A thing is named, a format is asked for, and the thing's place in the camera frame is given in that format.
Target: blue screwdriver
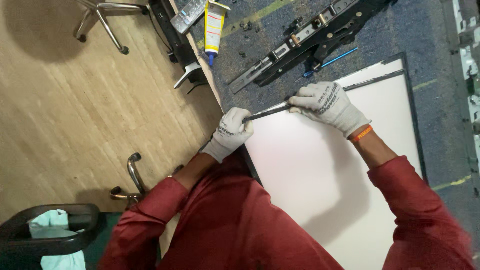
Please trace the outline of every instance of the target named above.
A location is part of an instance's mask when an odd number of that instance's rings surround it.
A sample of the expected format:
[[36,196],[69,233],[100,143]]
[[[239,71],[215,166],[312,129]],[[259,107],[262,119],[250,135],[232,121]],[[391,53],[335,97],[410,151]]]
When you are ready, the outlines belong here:
[[[339,57],[337,57],[337,58],[335,58],[335,59],[333,59],[333,60],[331,60],[331,61],[323,64],[321,67],[322,67],[322,68],[323,68],[323,67],[326,67],[326,66],[330,65],[331,63],[333,63],[333,62],[335,62],[335,61],[337,61],[337,60],[339,60],[339,59],[341,59],[341,58],[343,58],[343,57],[345,57],[345,56],[353,53],[354,51],[356,51],[356,50],[358,50],[358,49],[359,49],[359,48],[357,47],[357,48],[355,48],[355,49],[353,49],[353,50],[351,50],[351,51],[348,51],[348,52],[340,55]],[[299,78],[298,80],[296,80],[295,82],[298,82],[298,81],[301,80],[302,78],[306,78],[306,77],[312,75],[312,74],[315,72],[314,70],[305,73],[302,77],[300,77],[300,78]]]

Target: white glove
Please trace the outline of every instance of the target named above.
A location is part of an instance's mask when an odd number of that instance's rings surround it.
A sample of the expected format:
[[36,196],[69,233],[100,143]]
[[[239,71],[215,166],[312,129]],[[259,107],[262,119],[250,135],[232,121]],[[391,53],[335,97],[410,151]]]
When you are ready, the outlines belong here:
[[338,83],[319,82],[300,88],[288,102],[290,113],[301,113],[313,121],[330,125],[347,138],[356,129],[372,122],[352,103]]
[[253,135],[253,122],[242,124],[243,119],[251,116],[248,110],[231,108],[220,120],[220,126],[213,133],[213,138],[200,150],[222,163],[237,148]]

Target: red sleeve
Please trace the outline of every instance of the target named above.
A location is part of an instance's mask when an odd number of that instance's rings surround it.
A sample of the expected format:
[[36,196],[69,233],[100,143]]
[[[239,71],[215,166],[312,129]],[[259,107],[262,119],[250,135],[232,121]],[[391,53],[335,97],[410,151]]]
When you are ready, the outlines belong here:
[[469,235],[407,157],[397,157],[368,176],[397,217],[384,269],[475,269]]
[[187,189],[173,178],[157,184],[140,204],[122,215],[98,268],[154,269],[158,238],[187,195]]

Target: white panel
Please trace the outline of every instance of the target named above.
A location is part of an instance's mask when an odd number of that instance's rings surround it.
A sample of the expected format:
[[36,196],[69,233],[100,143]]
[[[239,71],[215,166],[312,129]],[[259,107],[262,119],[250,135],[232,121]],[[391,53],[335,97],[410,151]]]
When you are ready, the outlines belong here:
[[[338,80],[349,86],[402,69],[377,64]],[[421,174],[405,77],[347,92],[375,132]],[[394,215],[342,134],[299,114],[253,121],[245,144],[272,203],[283,209],[345,269],[381,269],[393,243]]]

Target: glue tube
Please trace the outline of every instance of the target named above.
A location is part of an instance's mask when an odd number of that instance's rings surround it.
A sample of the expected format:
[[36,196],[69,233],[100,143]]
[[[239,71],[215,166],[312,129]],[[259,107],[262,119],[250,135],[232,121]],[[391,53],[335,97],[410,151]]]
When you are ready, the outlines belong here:
[[230,8],[212,0],[205,6],[205,53],[208,55],[209,65],[213,66],[213,58],[218,55],[220,37],[222,35],[225,13]]

